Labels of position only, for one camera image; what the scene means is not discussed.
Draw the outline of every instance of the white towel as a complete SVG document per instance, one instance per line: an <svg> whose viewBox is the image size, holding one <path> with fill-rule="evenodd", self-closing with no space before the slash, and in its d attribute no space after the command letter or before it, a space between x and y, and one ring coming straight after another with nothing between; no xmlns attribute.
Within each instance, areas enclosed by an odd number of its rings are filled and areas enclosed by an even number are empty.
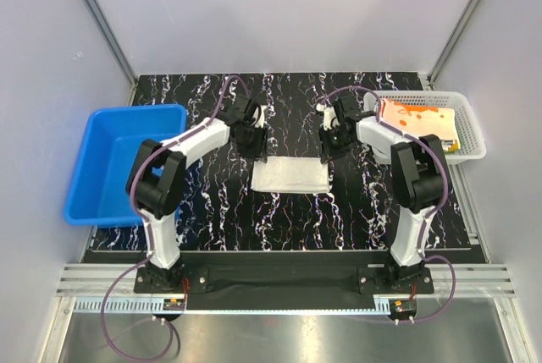
<svg viewBox="0 0 542 363"><path fill-rule="evenodd" d="M328 164L316 157L269 157L267 163L254 163L251 188L285 194L329 192Z"/></svg>

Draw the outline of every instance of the folded cloth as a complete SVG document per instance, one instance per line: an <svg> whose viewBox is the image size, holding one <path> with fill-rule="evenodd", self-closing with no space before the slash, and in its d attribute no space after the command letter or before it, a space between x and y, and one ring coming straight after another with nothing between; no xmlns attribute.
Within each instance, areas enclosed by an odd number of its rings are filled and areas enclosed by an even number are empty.
<svg viewBox="0 0 542 363"><path fill-rule="evenodd" d="M329 192L328 165L317 157L269 157L267 163L254 163L251 188L286 194Z"/></svg>
<svg viewBox="0 0 542 363"><path fill-rule="evenodd" d="M456 112L451 107L419 107L385 98L382 100L380 117L412 135L439 136L444 151L461 148L456 130Z"/></svg>

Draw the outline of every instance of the black marble tabletop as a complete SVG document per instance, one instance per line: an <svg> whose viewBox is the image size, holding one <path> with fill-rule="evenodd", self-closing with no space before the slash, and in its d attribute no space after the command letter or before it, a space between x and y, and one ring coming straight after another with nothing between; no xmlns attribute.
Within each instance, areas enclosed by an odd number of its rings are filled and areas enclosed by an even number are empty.
<svg viewBox="0 0 542 363"><path fill-rule="evenodd" d="M177 102L190 128L216 104L223 74L143 75L135 105ZM258 102L268 105L268 155L319 157L321 118L314 105L335 88L362 85L374 90L421 90L416 73L243 74ZM224 99L232 102L233 83ZM362 96L357 98L362 107ZM182 250L353 250L382 249L397 226L399 206L390 193L388 166L374 161L368 146L329 166L328 194L269 194L250 190L252 162L224 146L196 162L186 174L177 224ZM98 229L94 250L142 250L141 227ZM468 248L456 196L434 218L429 248Z"/></svg>

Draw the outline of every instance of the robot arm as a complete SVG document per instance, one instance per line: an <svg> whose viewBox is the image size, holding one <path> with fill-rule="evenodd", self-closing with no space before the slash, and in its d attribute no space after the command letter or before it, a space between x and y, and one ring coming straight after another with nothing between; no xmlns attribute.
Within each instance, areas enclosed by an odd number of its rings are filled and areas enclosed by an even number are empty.
<svg viewBox="0 0 542 363"><path fill-rule="evenodd" d="M263 109L254 101L238 96L233 107L218 113L195 128L171 139L156 142L145 140L135 158L126 191L137 171L151 154L168 143L182 140L157 157L144 171L135 188L135 200L140 212L147 217L145 235L152 248L150 263L158 269L169 270L179 260L180 252L175 239L175 212L182 201L186 169L212 150L234 142L242 157L267 161L267 126L263 122Z"/></svg>
<svg viewBox="0 0 542 363"><path fill-rule="evenodd" d="M423 223L430 226L434 216L431 211L444 189L439 169L415 142L379 124L375 113L361 113L354 96L339 98L333 107L317 110L324 113L324 124L319 130L322 162L344 156L351 144L358 141L391 158L392 190L401 210L385 282L391 289L412 285L421 277L424 265L418 249L425 248L429 229L422 232ZM437 155L449 180L440 139L428 135L420 140Z"/></svg>

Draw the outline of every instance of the cable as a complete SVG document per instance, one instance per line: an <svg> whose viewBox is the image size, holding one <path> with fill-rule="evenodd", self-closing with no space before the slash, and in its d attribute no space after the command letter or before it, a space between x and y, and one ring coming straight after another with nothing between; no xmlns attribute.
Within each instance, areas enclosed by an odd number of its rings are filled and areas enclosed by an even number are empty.
<svg viewBox="0 0 542 363"><path fill-rule="evenodd" d="M350 91L350 90L363 91L363 92L366 92L366 93L369 93L369 94L373 95L377 100L377 111L376 111L377 124L380 124L380 125L384 126L386 129L391 130L392 132L394 132L394 133L396 133L396 134L398 134L400 136L406 137L407 139L409 139L409 140L415 142L417 145L421 146L423 148L423 150L427 154L429 154L431 156L431 158L433 159L433 161L436 164L437 168L439 169L440 175L442 176L443 194L440 197L440 201L437 204L437 206L434 209L432 209L431 211L429 211L425 215L425 217L423 218L422 227L420 228L420 232L419 232L418 240L417 240L417 244L416 244L416 250L419 253L419 255L420 255L420 257L422 258L423 261L428 263L428 262L430 262L432 260L441 260L441 261L443 261L444 263L446 263L448 265L448 267L450 268L450 273L451 273L450 296L448 297L448 299L446 300L444 305L442 305L442 307L438 311L436 311L435 313L433 313L433 314L431 314L429 316L425 316L423 318L418 318L416 320L417 322L429 321L429 320L431 320L433 318L436 318L440 314L442 314L448 308L448 306L450 306L451 300L453 299L454 294L456 292L456 271L454 270L454 267L452 266L450 261L448 259L446 259L445 257L438 256L438 255L426 257L425 256L425 249L422 248L423 236L425 235L425 231L429 228L427 226L428 218L431 215L433 215L434 213L438 212L444 206L444 204L446 203L446 201L448 199L448 178L446 177L446 172L445 172L444 166L442 165L442 163L440 162L440 159L437 157L437 155L434 153L434 151L432 151L429 148L429 146L427 146L425 143L423 143L419 138L417 138L415 136L412 136L412 135L409 135L409 134L406 134L402 130L397 129L396 127L394 127L394 126L392 126L390 124L387 124L386 122L384 122L383 120L380 119L380 110L382 108L382 98L375 91L369 90L368 88L365 88L365 87L360 86L360 85L344 86L342 88L338 88L338 89L330 92L328 95L321 98L319 100L319 102L320 103L321 102L329 102L329 99L332 96L334 96L334 95L336 95L336 94L338 94L338 93L340 93L342 91Z"/></svg>
<svg viewBox="0 0 542 363"><path fill-rule="evenodd" d="M103 301L102 301L102 308L100 309L100 324L102 325L102 331L103 331L103 336L107 342L107 344L109 345L109 347L115 352L117 353L117 355L119 356L122 356L124 357L125 359L128 359L128 360L133 360L133 361L148 361L148 362L151 362L151 361L158 361L160 359L162 359L169 351L169 349L171 348L171 345L173 343L173 336L174 336L174 333L176 333L176 329L175 327L173 326L173 324L171 324L171 322L168 322L168 321L165 321L164 319L161 320L162 323L165 323L168 328L169 328L169 341L168 341L168 344L166 345L165 349L157 356L155 357L151 357L151 358L141 358L141 357L135 357L135 356L131 356L131 355L128 355L126 354L125 352L123 352L122 350L120 350L113 342L113 339L111 339L111 337L109 336L109 333L108 333L108 329L106 327L106 324L105 324L105 305L107 303L107 300L109 298L109 295L111 294L111 292L113 291L113 289L115 288L115 286L119 283L119 281L125 277L128 273L138 269L139 267L142 267L144 266L148 261L151 260L152 258L152 255L154 254L154 237L152 236L152 231L151 229L147 229L147 227L145 226L145 223L148 223L149 222L149 219L147 218L147 216L145 216L142 212L139 211L138 207L137 207L137 203L136 203L136 186L137 186L137 183L139 183L139 181L141 180L141 176L143 175L143 173L145 172L145 170L147 169L147 167L152 164L152 162L154 160L156 160L158 158L158 156L160 156L162 153L164 153L165 151L167 151L168 149L170 149L171 147L173 146L176 146L180 143L182 143L183 141L185 141L186 139L188 139L189 137L192 137L194 135L196 135L197 133L199 133L200 131L204 130L207 126L209 126L213 121L214 119L217 117L218 115L218 111L220 110L220 106L222 104L222 101L224 100L224 95L225 95L225 92L226 92L226 89L228 88L228 85L231 83L231 81L233 80L238 80L240 81L241 85L243 86L244 90L245 90L245 93L247 96L250 96L250 91L248 90L248 87L246 86L245 82L241 79L241 77L239 77L238 75L230 75L226 80L225 82L223 83L222 85L222 88L220 89L220 92L219 92L219 97L218 97L218 100L217 100L217 105L216 107L214 108L213 110L213 113L211 114L210 118L208 119L208 121L205 123L205 124L200 124L198 126L196 126L195 128L189 130L188 132L184 133L181 135L181 137L177 140L173 140L171 142L169 142L167 145L163 145L162 147L160 147L158 150L156 150L153 154L151 154L151 156L149 156L143 163L142 165L139 167L139 169L137 170L137 173L135 173L135 177L134 177L134 180L132 182L132 185L130 187L130 205L131 207L134 209L135 213L137 213L144 221L143 223L143 230L145 230L145 232L147 233L147 237L148 237L148 246L147 246L147 258L143 261L140 261L139 263L135 264L134 266L130 267L128 270L126 270L125 272L123 272L122 274L120 274L114 281L113 283L111 284L111 286L109 287L109 289L106 291L105 293L105 296L103 297Z"/></svg>

